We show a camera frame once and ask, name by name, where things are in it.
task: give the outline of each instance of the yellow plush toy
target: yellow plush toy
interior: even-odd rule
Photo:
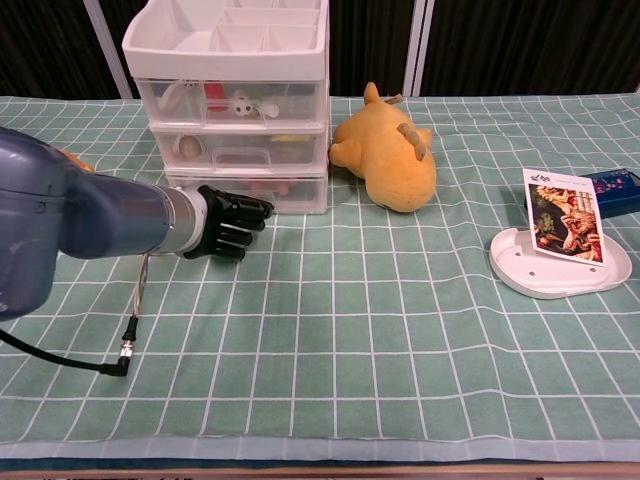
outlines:
[[[393,106],[397,95],[380,98],[374,83],[364,92],[364,107],[336,128],[329,160],[365,182],[371,200],[397,212],[423,207],[436,190],[431,130],[417,128]]]

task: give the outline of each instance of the green checkered tablecloth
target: green checkered tablecloth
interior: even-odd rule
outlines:
[[[333,99],[332,126],[361,99]],[[615,290],[522,296],[488,244],[525,228],[522,167],[640,173],[640,96],[411,98],[438,191],[415,215],[333,170],[325,215],[276,216],[247,257],[154,257],[128,378],[0,345],[0,456],[640,460],[640,216],[604,220]],[[139,102],[0,98],[0,125],[97,170],[165,183]],[[61,257],[47,303],[2,325],[113,361],[139,258]]]

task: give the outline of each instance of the black curtain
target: black curtain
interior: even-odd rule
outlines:
[[[637,0],[437,0],[421,95],[633,92]]]
[[[331,94],[402,93],[414,0],[331,0]]]
[[[82,0],[2,0],[0,95],[120,98]]]
[[[111,32],[111,38],[113,38],[113,43],[115,44],[120,63],[122,64],[129,88],[131,89],[131,94],[134,98],[140,98],[140,94],[138,93],[138,87],[136,87],[133,78],[129,75],[127,61],[122,51],[122,39],[133,17],[135,17],[146,4],[147,0],[100,0],[102,14]]]

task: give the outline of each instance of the plastic drawer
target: plastic drawer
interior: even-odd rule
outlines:
[[[277,214],[322,214],[327,210],[328,171],[319,176],[225,178],[185,175],[165,170],[172,187],[208,185],[226,192],[267,200]]]
[[[320,174],[328,129],[307,134],[176,133],[153,130],[169,169],[217,176]]]
[[[318,128],[328,120],[319,83],[231,83],[136,79],[151,124],[230,129]]]

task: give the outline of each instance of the printed card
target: printed card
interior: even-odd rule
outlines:
[[[603,266],[607,256],[593,181],[539,170],[523,172],[534,249]]]

